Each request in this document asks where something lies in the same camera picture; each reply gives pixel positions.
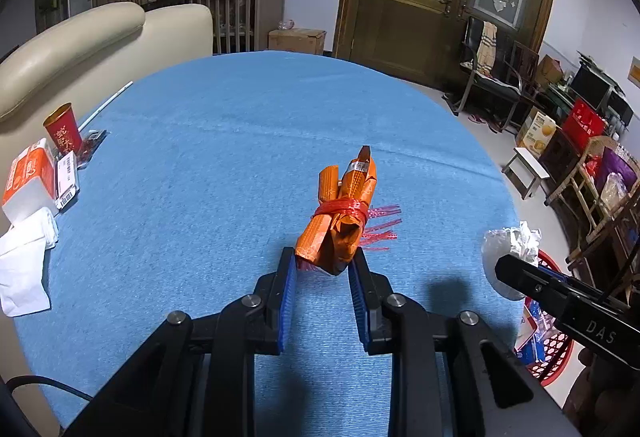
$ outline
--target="small step stool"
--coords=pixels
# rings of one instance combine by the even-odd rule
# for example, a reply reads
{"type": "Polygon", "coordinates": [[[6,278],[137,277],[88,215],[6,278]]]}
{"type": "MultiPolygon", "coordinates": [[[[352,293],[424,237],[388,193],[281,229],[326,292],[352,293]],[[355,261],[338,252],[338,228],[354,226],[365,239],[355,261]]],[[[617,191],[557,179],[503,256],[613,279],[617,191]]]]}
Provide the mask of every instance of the small step stool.
{"type": "Polygon", "coordinates": [[[516,147],[513,150],[515,151],[516,155],[513,156],[510,162],[507,163],[507,166],[502,169],[502,173],[504,173],[509,178],[509,180],[513,182],[515,187],[522,194],[523,200],[528,199],[529,197],[533,197],[534,193],[540,186],[542,179],[546,179],[547,177],[549,177],[549,174],[544,168],[542,168],[541,164],[536,160],[535,157],[533,157],[529,150],[524,147],[516,147]],[[523,163],[523,165],[526,166],[527,170],[529,170],[529,173],[533,176],[533,181],[531,181],[529,187],[524,191],[520,190],[520,188],[524,186],[524,183],[517,175],[515,175],[515,172],[510,168],[511,163],[516,159],[523,163]],[[516,180],[518,181],[517,183],[514,182],[513,179],[511,179],[511,175],[516,178],[516,180]]]}

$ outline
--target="blue tablecloth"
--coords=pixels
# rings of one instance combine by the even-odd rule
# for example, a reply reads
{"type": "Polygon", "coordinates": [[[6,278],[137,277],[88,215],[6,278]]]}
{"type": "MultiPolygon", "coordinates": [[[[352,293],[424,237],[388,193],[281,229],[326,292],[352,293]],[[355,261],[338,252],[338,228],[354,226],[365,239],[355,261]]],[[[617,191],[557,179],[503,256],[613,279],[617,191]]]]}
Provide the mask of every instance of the blue tablecloth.
{"type": "MultiPolygon", "coordinates": [[[[517,223],[510,194],[468,131],[409,85],[321,56],[232,54],[143,78],[91,127],[111,133],[57,217],[51,309],[15,319],[34,373],[93,394],[169,311],[200,317],[252,291],[318,205],[320,170],[343,172],[363,144],[373,206],[402,208],[370,268],[513,341],[521,304],[494,292],[480,256],[486,230],[517,223]]],[[[347,273],[298,275],[286,353],[256,359],[258,431],[386,435],[390,358],[363,352],[347,273]]],[[[44,391],[69,425],[84,402],[44,391]]]]}

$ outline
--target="computer monitor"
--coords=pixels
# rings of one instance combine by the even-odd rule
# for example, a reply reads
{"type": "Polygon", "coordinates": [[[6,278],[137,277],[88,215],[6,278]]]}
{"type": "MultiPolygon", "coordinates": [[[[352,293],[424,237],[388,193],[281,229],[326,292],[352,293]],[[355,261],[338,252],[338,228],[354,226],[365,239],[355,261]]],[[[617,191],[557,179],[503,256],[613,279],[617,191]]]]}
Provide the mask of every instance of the computer monitor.
{"type": "Polygon", "coordinates": [[[631,118],[634,115],[634,111],[629,107],[629,104],[625,101],[625,98],[620,96],[616,92],[612,92],[609,96],[607,105],[615,110],[620,116],[620,120],[628,127],[631,118]]]}
{"type": "Polygon", "coordinates": [[[609,93],[611,85],[588,67],[582,65],[571,82],[571,88],[595,110],[606,106],[603,99],[609,93]]]}

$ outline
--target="orange tissue package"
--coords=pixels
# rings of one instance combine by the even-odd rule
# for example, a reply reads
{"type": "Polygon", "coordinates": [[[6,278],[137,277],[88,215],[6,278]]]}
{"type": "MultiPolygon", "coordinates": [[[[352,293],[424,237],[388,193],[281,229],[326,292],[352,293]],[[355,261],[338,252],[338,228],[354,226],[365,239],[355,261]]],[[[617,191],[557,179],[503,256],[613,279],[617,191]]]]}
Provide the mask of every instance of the orange tissue package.
{"type": "Polygon", "coordinates": [[[345,270],[360,243],[376,181],[369,146],[351,160],[341,181],[337,166],[320,172],[320,206],[296,243],[299,263],[302,259],[336,276],[345,270]]]}
{"type": "Polygon", "coordinates": [[[49,208],[53,215],[58,213],[55,164],[45,138],[14,159],[2,195],[2,211],[12,224],[42,207],[49,208]]]}

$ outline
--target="metal screw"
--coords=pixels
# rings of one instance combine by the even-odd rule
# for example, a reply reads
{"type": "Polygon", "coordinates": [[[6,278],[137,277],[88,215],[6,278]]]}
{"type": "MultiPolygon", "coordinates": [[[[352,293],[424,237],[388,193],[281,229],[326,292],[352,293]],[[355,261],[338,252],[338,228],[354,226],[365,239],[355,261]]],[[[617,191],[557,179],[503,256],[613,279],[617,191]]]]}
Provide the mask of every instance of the metal screw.
{"type": "Polygon", "coordinates": [[[386,302],[392,307],[402,307],[406,303],[406,298],[395,292],[386,297],[386,302]]]}
{"type": "Polygon", "coordinates": [[[242,305],[245,307],[257,307],[262,302],[257,294],[245,294],[242,296],[242,305]]]}
{"type": "Polygon", "coordinates": [[[167,316],[166,320],[171,325],[180,325],[187,319],[187,314],[182,311],[171,311],[167,316]]]}
{"type": "Polygon", "coordinates": [[[462,311],[460,313],[460,321],[465,325],[475,325],[480,321],[480,318],[473,311],[462,311]]]}

